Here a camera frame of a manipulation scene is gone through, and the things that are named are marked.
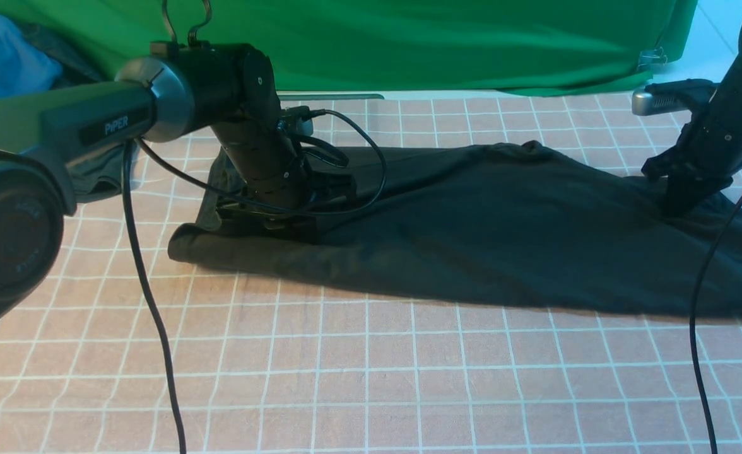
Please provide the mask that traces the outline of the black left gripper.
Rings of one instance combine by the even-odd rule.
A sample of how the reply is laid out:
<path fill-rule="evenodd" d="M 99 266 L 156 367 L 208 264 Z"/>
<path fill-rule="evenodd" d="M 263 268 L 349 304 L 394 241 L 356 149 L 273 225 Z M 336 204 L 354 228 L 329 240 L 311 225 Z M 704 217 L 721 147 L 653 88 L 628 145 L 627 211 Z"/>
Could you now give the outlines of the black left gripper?
<path fill-rule="evenodd" d="M 347 209 L 357 200 L 353 176 L 315 172 L 307 161 L 276 168 L 241 163 L 235 169 L 244 181 L 238 193 L 244 201 L 219 197 L 217 215 L 238 236 L 316 243 L 318 212 Z"/>

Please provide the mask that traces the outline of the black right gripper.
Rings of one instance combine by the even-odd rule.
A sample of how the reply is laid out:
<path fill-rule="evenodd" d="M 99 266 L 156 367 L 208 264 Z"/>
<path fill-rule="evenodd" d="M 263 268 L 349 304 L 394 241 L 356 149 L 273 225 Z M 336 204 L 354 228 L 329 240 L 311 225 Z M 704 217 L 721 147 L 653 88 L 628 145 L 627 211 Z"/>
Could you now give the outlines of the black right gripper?
<path fill-rule="evenodd" d="M 651 157 L 641 172 L 651 182 L 666 179 L 662 213 L 676 218 L 731 186 L 742 170 L 742 133 L 685 129 L 674 146 Z"/>

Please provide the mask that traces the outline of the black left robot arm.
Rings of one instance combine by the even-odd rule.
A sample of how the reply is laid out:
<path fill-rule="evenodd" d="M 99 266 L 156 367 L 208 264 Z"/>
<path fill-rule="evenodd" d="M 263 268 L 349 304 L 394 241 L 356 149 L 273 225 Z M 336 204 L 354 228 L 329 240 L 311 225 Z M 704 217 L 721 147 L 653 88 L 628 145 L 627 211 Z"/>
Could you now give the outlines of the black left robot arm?
<path fill-rule="evenodd" d="M 250 44 L 154 42 L 114 81 L 0 100 L 0 318 L 44 281 L 64 218 L 77 209 L 71 166 L 135 140 L 212 127 L 245 187 L 226 206 L 306 238 L 314 216 L 356 201 L 347 173 L 308 164 L 307 107 L 281 107 L 269 57 Z"/>

